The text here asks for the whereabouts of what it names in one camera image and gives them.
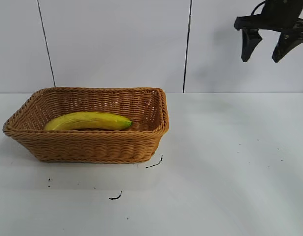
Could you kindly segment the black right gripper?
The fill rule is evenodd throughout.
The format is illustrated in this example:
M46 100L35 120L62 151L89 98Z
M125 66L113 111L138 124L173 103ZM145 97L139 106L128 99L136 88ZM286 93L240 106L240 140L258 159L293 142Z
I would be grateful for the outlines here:
M292 49L303 43L303 0L265 0L261 13L240 16L234 28L242 30L243 62L248 62L254 49L262 41L258 30L281 32L272 60L280 62Z

